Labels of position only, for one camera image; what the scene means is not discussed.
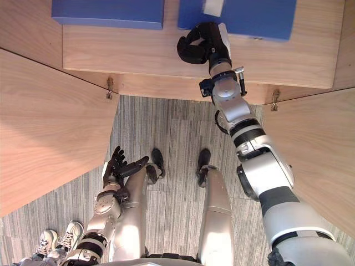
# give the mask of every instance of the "wooden panel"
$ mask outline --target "wooden panel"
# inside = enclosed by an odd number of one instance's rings
[[[1,0],[0,47],[63,70],[62,26],[51,18],[51,6],[51,0]],[[103,88],[108,76],[117,84],[114,74],[67,72]]]
[[[355,86],[355,0],[345,0],[334,88]]]
[[[210,100],[210,98],[203,98],[201,96],[199,82],[202,81],[202,79],[139,74],[119,74],[117,79],[119,80],[118,90],[122,95],[195,101]],[[281,92],[279,101],[324,93],[327,91],[324,89],[295,86],[246,83],[246,90],[248,93],[245,96],[245,100],[250,104],[269,104],[272,102],[272,93],[275,89],[278,89]]]
[[[355,238],[355,88],[264,107],[264,127],[293,166],[298,195]]]
[[[176,52],[178,0],[165,1],[164,29],[63,26],[66,69],[201,78],[207,65],[183,62]],[[272,42],[230,36],[232,61],[254,83],[331,88],[343,0],[298,0],[291,40]]]
[[[0,50],[0,215],[104,161],[118,95]]]

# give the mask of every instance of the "cabinet door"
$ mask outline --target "cabinet door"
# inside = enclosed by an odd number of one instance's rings
[[[355,88],[264,108],[264,126],[292,165],[295,190],[355,238]]]
[[[0,215],[104,161],[119,97],[0,50]]]

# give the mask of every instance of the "shoelace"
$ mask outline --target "shoelace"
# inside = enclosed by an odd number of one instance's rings
[[[47,245],[48,245],[48,241],[47,240],[40,240],[39,242],[39,247],[37,248],[36,253],[38,252],[47,252]]]
[[[58,244],[71,249],[72,248],[73,234],[66,232],[65,235],[58,241]]]

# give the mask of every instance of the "gray carpet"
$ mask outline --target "gray carpet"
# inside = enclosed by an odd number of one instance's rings
[[[262,121],[260,106],[251,106]],[[198,188],[195,169],[199,151],[211,150],[211,163],[225,177],[234,214],[235,266],[267,265],[269,247],[258,203],[243,193],[236,176],[235,148],[214,123],[210,103],[122,96],[107,158],[117,145],[128,161],[149,155],[158,147],[164,156],[166,178],[150,186],[146,246],[150,253],[195,256],[199,240],[204,189]],[[102,187],[102,166],[49,192],[0,219],[0,254],[4,265],[33,253],[46,228],[63,234],[73,219],[86,226],[94,197]],[[354,239],[328,224],[355,262]]]

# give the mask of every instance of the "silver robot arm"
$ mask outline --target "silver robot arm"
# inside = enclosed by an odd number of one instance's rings
[[[202,39],[199,45],[191,45]],[[237,174],[247,196],[260,201],[263,226],[272,248],[269,265],[352,265],[322,222],[321,216],[292,191],[293,174],[270,137],[251,115],[242,69],[232,69],[224,24],[201,23],[177,45],[191,64],[209,61],[211,79],[200,83],[224,119],[241,165]]]

